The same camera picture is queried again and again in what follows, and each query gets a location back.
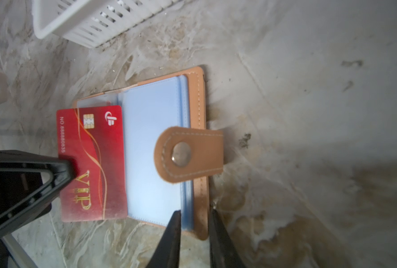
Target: stain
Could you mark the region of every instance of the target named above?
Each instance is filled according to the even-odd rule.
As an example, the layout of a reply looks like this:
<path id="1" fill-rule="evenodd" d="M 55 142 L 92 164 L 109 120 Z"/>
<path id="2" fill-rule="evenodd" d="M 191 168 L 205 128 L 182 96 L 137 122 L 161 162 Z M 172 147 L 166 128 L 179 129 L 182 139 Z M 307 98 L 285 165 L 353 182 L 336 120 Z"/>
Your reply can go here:
<path id="1" fill-rule="evenodd" d="M 181 51 L 178 48 L 172 48 L 169 51 L 169 58 L 170 59 L 174 59 L 177 60 L 180 58 L 180 56 L 182 56 Z"/>
<path id="2" fill-rule="evenodd" d="M 131 86 L 133 84 L 137 84 L 139 82 L 139 78 L 137 73 L 134 73 L 127 81 L 126 81 L 126 86 Z"/>
<path id="3" fill-rule="evenodd" d="M 148 265 L 149 261 L 152 258 L 152 254 L 149 254 L 149 251 L 144 251 L 137 256 L 137 260 L 136 260 L 136 264 L 138 263 L 138 265 L 136 266 L 137 268 L 145 268 Z"/>
<path id="4" fill-rule="evenodd" d="M 171 41 L 170 44 L 167 46 L 168 49 L 172 49 L 176 46 L 176 43 L 174 41 Z"/>
<path id="5" fill-rule="evenodd" d="M 341 66 L 343 67 L 362 67 L 363 60 L 355 60 L 355 61 L 342 61 Z"/>
<path id="6" fill-rule="evenodd" d="M 255 216 L 252 218 L 253 222 L 253 232 L 256 235 L 259 235 L 264 232 L 265 226 L 264 226 L 264 218 L 265 218 L 265 211 L 261 212 L 261 214 Z"/>
<path id="7" fill-rule="evenodd" d="M 120 66 L 122 64 L 122 61 L 122 57 L 117 58 L 112 64 L 112 67 L 109 68 L 109 71 L 105 77 L 105 82 L 113 84 L 115 88 L 122 88 L 125 86 L 124 78 L 128 70 L 130 69 L 131 62 L 133 61 L 133 55 L 130 55 L 128 57 L 126 62 L 121 66 L 121 69 L 115 69 L 115 66 Z"/>
<path id="8" fill-rule="evenodd" d="M 270 146 L 276 151 L 276 153 L 283 153 L 283 145 L 281 142 L 270 142 Z"/>
<path id="9" fill-rule="evenodd" d="M 221 110 L 212 105 L 206 106 L 206 121 L 217 120 L 221 115 Z"/>
<path id="10" fill-rule="evenodd" d="M 397 164 L 355 169 L 346 191 L 355 195 L 351 215 L 387 219 L 397 215 Z"/>
<path id="11" fill-rule="evenodd" d="M 53 48 L 53 44 L 52 43 L 48 43 L 45 47 L 46 50 L 51 50 Z"/>
<path id="12" fill-rule="evenodd" d="M 185 23 L 181 22 L 179 27 L 176 29 L 174 39 L 181 41 L 185 38 Z"/>
<path id="13" fill-rule="evenodd" d="M 227 174 L 224 175 L 224 180 L 230 180 Z M 224 185 L 223 195 L 220 201 L 217 203 L 217 209 L 223 211 L 234 212 L 240 210 L 246 203 L 246 192 L 249 190 L 249 186 L 226 184 Z"/>
<path id="14" fill-rule="evenodd" d="M 351 87 L 353 87 L 354 83 L 353 81 L 349 81 L 347 82 L 346 87 L 343 89 L 343 92 L 347 91 L 348 89 L 350 89 Z"/>
<path id="15" fill-rule="evenodd" d="M 239 139 L 239 146 L 241 148 L 249 148 L 249 140 L 251 139 L 250 133 L 245 133 L 241 139 Z"/>
<path id="16" fill-rule="evenodd" d="M 11 30 L 10 27 L 8 27 L 8 28 L 6 29 L 6 33 L 7 33 L 7 34 L 9 35 L 9 37 L 12 38 L 12 39 L 15 37 L 15 35 L 12 34 L 12 30 Z"/>
<path id="17" fill-rule="evenodd" d="M 115 72 L 112 73 L 108 72 L 105 82 L 112 84 L 114 89 L 123 88 L 135 84 L 136 83 L 134 82 L 134 78 L 136 75 L 135 73 L 128 80 L 125 80 L 126 74 L 130 70 L 131 63 L 133 62 L 133 58 L 134 58 L 133 55 L 130 55 L 126 60 L 126 62 L 124 62 L 124 64 L 121 66 L 121 69 L 115 69 Z"/>
<path id="18" fill-rule="evenodd" d="M 265 214 L 242 216 L 230 232 L 234 245 L 247 267 L 320 267 L 349 268 L 348 249 L 315 219 L 296 217 L 279 228 L 272 238 L 262 239 L 255 248 L 254 238 L 260 234 Z"/>

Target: white marble countertop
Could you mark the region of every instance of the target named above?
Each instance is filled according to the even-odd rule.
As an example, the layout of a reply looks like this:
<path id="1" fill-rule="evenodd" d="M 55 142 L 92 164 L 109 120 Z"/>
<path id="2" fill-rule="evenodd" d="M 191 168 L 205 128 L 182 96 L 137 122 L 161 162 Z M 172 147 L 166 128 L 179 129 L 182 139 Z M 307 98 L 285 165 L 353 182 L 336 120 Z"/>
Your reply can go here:
<path id="1" fill-rule="evenodd" d="M 181 1 L 95 49 L 33 34 L 0 1 L 0 150 L 57 155 L 74 99 L 200 65 L 208 128 L 225 134 L 211 202 L 248 267 L 397 267 L 397 1 Z M 144 267 L 162 229 L 132 219 L 14 237 L 39 267 Z M 181 267 L 209 267 L 182 237 Z"/>

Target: leather snap tab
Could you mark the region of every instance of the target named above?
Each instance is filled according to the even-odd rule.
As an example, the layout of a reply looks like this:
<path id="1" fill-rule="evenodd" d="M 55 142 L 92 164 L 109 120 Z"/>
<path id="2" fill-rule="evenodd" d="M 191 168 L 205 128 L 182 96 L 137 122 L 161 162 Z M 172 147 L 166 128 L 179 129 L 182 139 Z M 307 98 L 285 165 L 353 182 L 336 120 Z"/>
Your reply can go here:
<path id="1" fill-rule="evenodd" d="M 173 147 L 172 161 L 180 167 L 185 167 L 191 160 L 191 147 L 186 142 L 179 142 Z"/>

